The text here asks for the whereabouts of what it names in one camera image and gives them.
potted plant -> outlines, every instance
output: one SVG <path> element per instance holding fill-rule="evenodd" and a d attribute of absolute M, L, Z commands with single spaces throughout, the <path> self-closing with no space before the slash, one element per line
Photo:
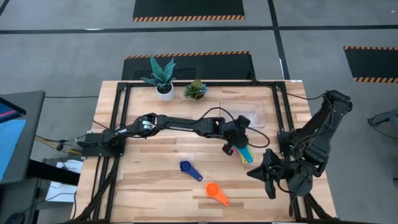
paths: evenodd
<path fill-rule="evenodd" d="M 191 84 L 185 87 L 184 96 L 189 96 L 195 100 L 201 99 L 207 92 L 209 88 L 206 84 L 203 84 L 200 80 L 194 80 Z"/>
<path fill-rule="evenodd" d="M 174 70 L 174 58 L 164 67 L 160 67 L 154 57 L 150 57 L 150 66 L 152 67 L 153 79 L 141 77 L 144 82 L 154 85 L 156 88 L 157 96 L 163 101 L 169 101 L 174 97 L 174 87 L 172 81 Z"/>

orange measuring spoon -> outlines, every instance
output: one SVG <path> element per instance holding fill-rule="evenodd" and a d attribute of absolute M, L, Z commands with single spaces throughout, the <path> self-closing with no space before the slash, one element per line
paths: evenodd
<path fill-rule="evenodd" d="M 221 191 L 220 187 L 216 183 L 207 183 L 206 184 L 206 193 L 209 197 L 212 197 L 219 202 L 223 203 L 225 206 L 229 205 L 229 199 L 225 196 L 225 194 Z"/>

white pot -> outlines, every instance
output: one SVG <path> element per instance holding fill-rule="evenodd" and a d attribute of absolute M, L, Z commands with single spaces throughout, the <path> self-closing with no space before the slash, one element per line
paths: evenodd
<path fill-rule="evenodd" d="M 157 88 L 155 87 L 157 96 L 159 97 L 159 99 L 163 100 L 163 101 L 169 101 L 174 97 L 174 86 L 173 83 L 171 83 L 172 89 L 168 92 L 168 93 L 159 93 L 159 91 L 157 91 Z"/>

computer screen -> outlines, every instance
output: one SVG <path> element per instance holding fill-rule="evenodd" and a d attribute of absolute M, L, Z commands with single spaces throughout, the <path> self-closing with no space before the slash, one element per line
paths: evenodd
<path fill-rule="evenodd" d="M 0 123 L 24 116 L 26 111 L 0 97 Z"/>

clear plastic tray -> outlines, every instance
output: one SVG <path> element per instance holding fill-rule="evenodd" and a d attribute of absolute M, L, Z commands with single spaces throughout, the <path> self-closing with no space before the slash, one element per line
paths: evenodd
<path fill-rule="evenodd" d="M 265 128 L 267 126 L 267 110 L 263 102 L 259 100 L 221 100 L 220 107 L 226 109 L 236 119 L 239 115 L 250 120 L 249 127 Z M 224 111 L 220 110 L 220 117 L 226 122 L 231 118 Z"/>

